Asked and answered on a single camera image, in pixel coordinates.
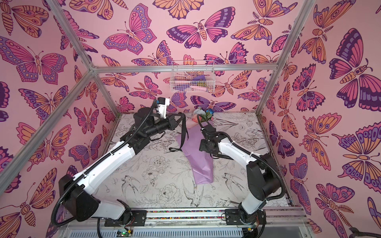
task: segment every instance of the white wire basket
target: white wire basket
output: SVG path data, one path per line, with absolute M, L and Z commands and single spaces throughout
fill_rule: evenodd
M 216 85 L 214 61 L 205 64 L 204 60 L 194 60 L 193 64 L 184 65 L 189 61 L 172 61 L 171 92 L 208 92 L 213 93 Z

